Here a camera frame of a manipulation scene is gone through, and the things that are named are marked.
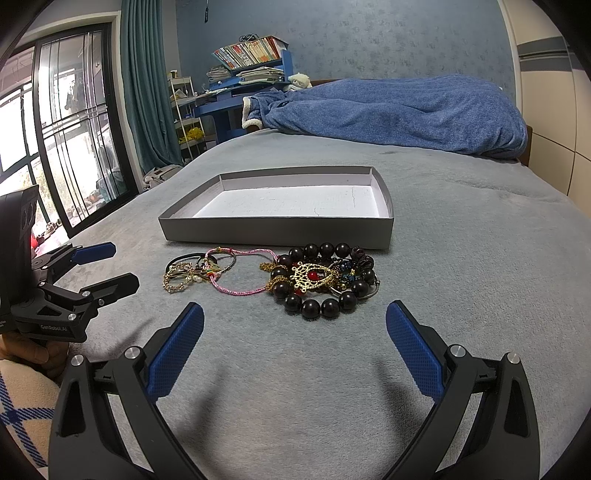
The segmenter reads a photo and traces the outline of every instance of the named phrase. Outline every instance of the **white fleece lining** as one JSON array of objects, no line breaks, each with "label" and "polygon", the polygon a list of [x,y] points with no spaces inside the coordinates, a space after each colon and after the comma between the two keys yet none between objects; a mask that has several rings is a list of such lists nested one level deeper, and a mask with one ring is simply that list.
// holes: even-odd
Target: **white fleece lining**
[{"label": "white fleece lining", "polygon": [[251,112],[251,98],[244,97],[242,102],[242,128],[256,125],[259,130],[262,130],[262,122],[258,118],[251,118],[250,120],[247,120],[248,114]]}]

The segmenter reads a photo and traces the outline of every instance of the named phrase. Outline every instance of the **metal pivot screw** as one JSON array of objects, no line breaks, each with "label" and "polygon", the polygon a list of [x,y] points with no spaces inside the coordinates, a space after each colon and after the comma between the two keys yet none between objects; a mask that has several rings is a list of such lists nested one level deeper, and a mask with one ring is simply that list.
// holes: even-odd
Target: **metal pivot screw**
[{"label": "metal pivot screw", "polygon": [[74,355],[72,357],[72,365],[74,365],[74,367],[77,367],[78,365],[82,365],[82,362],[84,361],[84,357],[81,354],[78,355]]},{"label": "metal pivot screw", "polygon": [[507,360],[509,360],[509,362],[511,362],[512,364],[518,364],[521,361],[519,355],[513,352],[509,352],[507,354]]},{"label": "metal pivot screw", "polygon": [[130,360],[133,360],[134,358],[138,358],[140,353],[141,353],[141,350],[139,349],[139,347],[130,346],[125,351],[125,357],[129,358]]},{"label": "metal pivot screw", "polygon": [[466,355],[466,349],[462,345],[452,345],[449,351],[453,356],[462,357]]}]

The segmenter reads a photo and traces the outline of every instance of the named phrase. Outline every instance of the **window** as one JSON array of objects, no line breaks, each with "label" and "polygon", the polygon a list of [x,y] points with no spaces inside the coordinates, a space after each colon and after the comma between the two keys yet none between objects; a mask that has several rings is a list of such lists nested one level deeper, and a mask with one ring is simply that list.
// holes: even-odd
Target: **window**
[{"label": "window", "polygon": [[39,185],[36,235],[73,236],[137,194],[110,40],[110,24],[57,33],[0,71],[0,194]]}]

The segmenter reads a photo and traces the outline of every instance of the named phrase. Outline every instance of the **bed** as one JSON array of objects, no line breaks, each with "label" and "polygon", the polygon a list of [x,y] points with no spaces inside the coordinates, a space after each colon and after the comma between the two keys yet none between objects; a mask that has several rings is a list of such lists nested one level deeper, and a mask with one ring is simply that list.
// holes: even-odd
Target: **bed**
[{"label": "bed", "polygon": [[[169,260],[215,246],[164,239],[158,215],[190,189],[227,171],[331,164],[376,167],[394,202],[391,247],[372,252],[380,291],[356,312],[305,322],[266,294],[231,297],[206,284],[164,291]],[[72,241],[112,241],[118,253],[72,270],[61,286],[128,271],[141,283],[101,310],[73,352],[119,355],[187,302],[203,306],[204,333],[158,407],[213,480],[381,479],[432,405],[386,333],[395,299],[474,355],[519,353],[537,409],[541,473],[591,406],[591,222],[518,162],[263,130],[208,151]],[[240,259],[222,283],[265,283],[259,262]],[[459,454],[477,405],[473,398],[442,466]],[[146,466],[116,400],[113,409],[132,457]]]}]

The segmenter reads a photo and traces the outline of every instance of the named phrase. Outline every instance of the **black cable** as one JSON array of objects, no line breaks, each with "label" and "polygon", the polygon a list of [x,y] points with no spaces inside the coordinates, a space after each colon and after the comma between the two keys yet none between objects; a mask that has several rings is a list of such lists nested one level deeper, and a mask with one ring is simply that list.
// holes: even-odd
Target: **black cable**
[{"label": "black cable", "polygon": [[243,42],[243,41],[255,41],[258,40],[259,36],[256,33],[249,33],[247,35],[243,35],[241,36],[238,41],[239,42]]}]

